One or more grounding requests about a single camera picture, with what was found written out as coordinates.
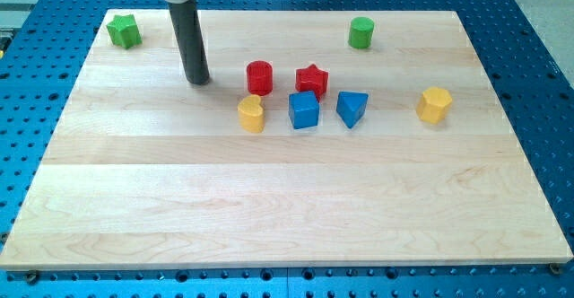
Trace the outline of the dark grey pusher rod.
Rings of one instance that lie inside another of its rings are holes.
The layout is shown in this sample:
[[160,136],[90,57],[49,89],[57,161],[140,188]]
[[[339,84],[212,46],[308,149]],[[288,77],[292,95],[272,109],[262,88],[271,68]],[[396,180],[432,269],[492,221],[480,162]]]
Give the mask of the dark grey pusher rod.
[[165,0],[178,43],[185,76],[191,84],[209,83],[210,73],[196,0]]

